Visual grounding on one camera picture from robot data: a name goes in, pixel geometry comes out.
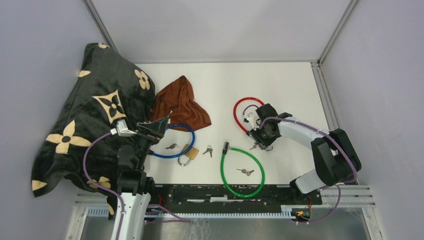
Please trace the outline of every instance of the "white wall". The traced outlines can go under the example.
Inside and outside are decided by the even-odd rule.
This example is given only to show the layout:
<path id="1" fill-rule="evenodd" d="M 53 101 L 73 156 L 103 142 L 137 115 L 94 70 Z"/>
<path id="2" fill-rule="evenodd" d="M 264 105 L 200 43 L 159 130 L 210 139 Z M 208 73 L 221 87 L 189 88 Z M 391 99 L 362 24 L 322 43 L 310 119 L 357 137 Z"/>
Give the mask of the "white wall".
<path id="1" fill-rule="evenodd" d="M 31 168 L 80 70 L 103 40 L 81 0 L 4 0 L 0 7 L 0 239 L 65 237 L 77 188 L 34 198 Z"/>
<path id="2" fill-rule="evenodd" d="M 362 0 L 323 64 L 390 240 L 423 239 L 424 1 Z"/>
<path id="3" fill-rule="evenodd" d="M 93 0 L 136 63 L 319 58 L 349 0 Z"/>

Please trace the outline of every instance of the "green cable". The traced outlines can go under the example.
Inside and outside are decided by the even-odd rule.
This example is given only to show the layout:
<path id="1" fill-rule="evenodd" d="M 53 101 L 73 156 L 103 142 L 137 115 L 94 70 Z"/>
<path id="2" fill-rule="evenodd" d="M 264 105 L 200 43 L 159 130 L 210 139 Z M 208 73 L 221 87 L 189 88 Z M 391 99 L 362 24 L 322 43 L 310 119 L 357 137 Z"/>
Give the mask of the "green cable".
<path id="1" fill-rule="evenodd" d="M 252 198 L 252 197 L 258 195 L 258 193 L 262 190 L 262 188 L 264 188 L 264 184 L 265 184 L 265 172 L 264 172 L 264 168 L 262 167 L 261 163 L 259 162 L 259 160 L 256 157 L 254 157 L 252 154 L 248 153 L 247 151 L 244 151 L 244 150 L 241 150 L 241 149 L 238 149 L 238 148 L 235 148 L 235 147 L 229 148 L 229 150 L 236 151 L 236 152 L 239 152 L 239 153 L 242 153 L 242 154 L 246 154 L 247 156 L 251 157 L 257 163 L 257 165 L 260 168 L 260 172 L 262 174 L 262 181 L 260 183 L 259 188 L 256 191 L 254 191 L 250 194 L 241 194 L 241 193 L 234 191 L 234 189 L 232 189 L 230 187 L 230 185 L 227 183 L 227 180 L 225 179 L 225 175 L 224 175 L 225 154 L 222 154 L 222 157 L 221 157 L 221 177 L 222 177 L 222 181 L 224 182 L 224 185 L 226 186 L 226 188 L 232 194 L 234 194 L 235 196 L 237 196 L 239 198 L 248 199 L 248 198 Z"/>

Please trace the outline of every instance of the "cloth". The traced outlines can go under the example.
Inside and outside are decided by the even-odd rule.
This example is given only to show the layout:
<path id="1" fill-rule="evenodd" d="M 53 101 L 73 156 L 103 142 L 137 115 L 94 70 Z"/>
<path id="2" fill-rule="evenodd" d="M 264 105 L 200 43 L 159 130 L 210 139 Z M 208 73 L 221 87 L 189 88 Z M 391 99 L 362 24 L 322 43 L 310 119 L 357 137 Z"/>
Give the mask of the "cloth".
<path id="1" fill-rule="evenodd" d="M 150 121 L 154 122 L 169 115 L 170 124 L 185 124 L 194 131 L 211 125 L 208 113 L 194 99 L 192 84 L 185 76 L 180 76 L 156 95 Z M 173 129 L 189 131 L 184 127 Z"/>
<path id="2" fill-rule="evenodd" d="M 34 197 L 52 191 L 64 178 L 80 189 L 111 194 L 90 184 L 83 172 L 87 147 L 125 119 L 129 129 L 148 121 L 155 104 L 155 84 L 150 77 L 109 46 L 90 43 L 73 90 L 32 166 Z M 91 148 L 87 161 L 90 177 L 101 186 L 117 190 L 117 151 L 132 145 L 130 137 L 108 136 Z M 116 197 L 107 201 L 116 212 Z"/>

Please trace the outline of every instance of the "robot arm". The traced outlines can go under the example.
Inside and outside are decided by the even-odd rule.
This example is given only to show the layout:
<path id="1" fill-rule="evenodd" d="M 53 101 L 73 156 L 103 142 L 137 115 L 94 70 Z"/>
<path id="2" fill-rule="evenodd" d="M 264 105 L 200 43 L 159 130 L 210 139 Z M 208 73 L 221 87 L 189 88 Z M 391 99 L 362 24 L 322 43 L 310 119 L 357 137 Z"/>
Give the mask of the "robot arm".
<path id="1" fill-rule="evenodd" d="M 356 171 L 361 170 L 361 162 L 347 136 L 346 132 L 338 128 L 334 131 L 311 130 L 304 126 L 289 113 L 277 115 L 276 110 L 268 103 L 249 113 L 248 122 L 252 130 L 247 134 L 253 138 L 262 150 L 268 150 L 271 144 L 279 137 L 290 138 L 312 151 L 315 169 L 292 180 L 290 187 L 298 194 L 307 194 L 324 186 L 333 186 L 336 183 L 347 181 L 353 177 L 352 168 L 336 146 L 321 133 L 330 136 L 349 157 Z"/>

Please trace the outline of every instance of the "gray floor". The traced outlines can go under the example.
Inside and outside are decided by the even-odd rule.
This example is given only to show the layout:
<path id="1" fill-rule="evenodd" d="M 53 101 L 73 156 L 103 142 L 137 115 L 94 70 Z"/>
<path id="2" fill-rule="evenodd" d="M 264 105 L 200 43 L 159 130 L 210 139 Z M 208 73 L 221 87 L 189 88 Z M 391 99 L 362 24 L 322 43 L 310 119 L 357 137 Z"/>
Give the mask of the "gray floor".
<path id="1" fill-rule="evenodd" d="M 313 217 L 328 210 L 314 210 Z M 110 239 L 113 221 L 105 217 L 86 220 L 83 240 Z M 361 209 L 338 209 L 328 219 L 299 225 L 287 219 L 193 219 L 191 223 L 147 225 L 144 240 L 369 240 Z"/>

